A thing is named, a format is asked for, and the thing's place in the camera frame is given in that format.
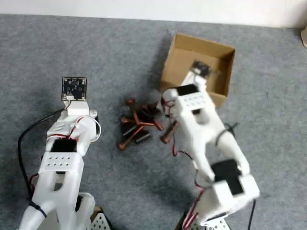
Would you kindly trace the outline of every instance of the white robotic arm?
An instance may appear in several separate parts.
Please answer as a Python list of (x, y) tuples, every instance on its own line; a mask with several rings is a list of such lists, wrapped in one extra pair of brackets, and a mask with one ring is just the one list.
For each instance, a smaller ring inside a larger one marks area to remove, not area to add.
[[(188, 139), (194, 166), (209, 184), (189, 210), (183, 229), (187, 229), (194, 219), (204, 226), (211, 220), (224, 218), (260, 195), (248, 161), (206, 92), (209, 74), (208, 66), (195, 62), (184, 85), (166, 90), (157, 106), (179, 121)], [(169, 103), (172, 106), (167, 110), (165, 105)], [(207, 143), (215, 144), (233, 160), (211, 166), (205, 155)]]
[[(19, 230), (89, 230), (100, 225), (90, 220), (94, 197), (79, 192), (83, 156), (101, 134), (98, 114), (85, 101), (85, 78), (63, 78), (62, 86), (64, 100), (80, 100), (71, 101), (47, 132), (39, 178)], [(105, 217), (100, 213), (96, 218), (98, 223)], [(110, 229), (107, 221), (102, 226)]]

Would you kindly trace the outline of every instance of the cardboard box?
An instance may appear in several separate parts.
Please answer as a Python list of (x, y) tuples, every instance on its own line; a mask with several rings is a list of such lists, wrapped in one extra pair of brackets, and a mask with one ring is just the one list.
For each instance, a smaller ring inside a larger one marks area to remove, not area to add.
[(194, 60), (199, 60), (213, 70), (207, 82), (207, 92), (216, 107), (220, 107), (228, 96), (234, 57), (233, 47), (177, 34), (165, 61), (160, 90), (180, 86)]

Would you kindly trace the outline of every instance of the perforated metal plate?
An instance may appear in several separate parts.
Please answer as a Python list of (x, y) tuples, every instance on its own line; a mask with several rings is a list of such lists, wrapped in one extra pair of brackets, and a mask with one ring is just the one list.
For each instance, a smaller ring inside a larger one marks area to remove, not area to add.
[(92, 222), (92, 230), (111, 230), (103, 213), (98, 213)]
[(230, 230), (228, 224), (223, 218), (210, 220), (205, 226), (200, 226), (194, 220), (188, 230)]

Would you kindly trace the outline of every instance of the screw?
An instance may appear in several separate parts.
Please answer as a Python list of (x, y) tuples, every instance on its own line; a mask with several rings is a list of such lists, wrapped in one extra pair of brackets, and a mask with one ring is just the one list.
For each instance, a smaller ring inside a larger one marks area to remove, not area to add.
[(136, 110), (135, 110), (135, 99), (134, 98), (130, 98), (129, 100), (126, 101), (126, 103), (130, 107), (130, 110), (131, 110), (131, 112), (133, 114), (135, 123), (137, 125), (139, 125), (140, 124), (140, 120), (139, 120), (138, 115), (137, 115)]
[[(120, 121), (121, 121), (122, 124), (124, 124), (124, 123), (135, 123), (135, 121), (133, 119), (126, 118), (125, 116), (122, 117), (122, 119)], [(148, 122), (140, 121), (140, 125), (141, 126), (154, 126), (154, 123), (148, 123)]]
[(173, 124), (168, 128), (166, 133), (162, 137), (160, 137), (163, 143), (167, 144), (170, 141), (170, 138), (173, 135), (174, 130), (177, 129), (178, 125), (179, 125), (179, 122), (174, 121)]
[(128, 139), (126, 139), (124, 142), (122, 143), (119, 143), (117, 145), (117, 147), (120, 149), (120, 150), (125, 150), (126, 149), (126, 146), (131, 142), (131, 140), (134, 138), (135, 135), (138, 134), (138, 132), (140, 132), (142, 129), (144, 128), (144, 126), (140, 126), (134, 133), (131, 134), (130, 137), (128, 137)]
[(160, 122), (157, 119), (154, 118), (153, 123), (154, 123), (154, 126), (156, 126), (159, 131), (163, 130), (162, 125), (160, 124)]

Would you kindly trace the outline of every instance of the white plastic bracket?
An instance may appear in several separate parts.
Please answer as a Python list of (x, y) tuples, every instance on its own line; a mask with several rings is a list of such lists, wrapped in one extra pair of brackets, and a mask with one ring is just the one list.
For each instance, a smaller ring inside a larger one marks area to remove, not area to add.
[(45, 172), (82, 173), (83, 160), (77, 152), (45, 152), (38, 174)]

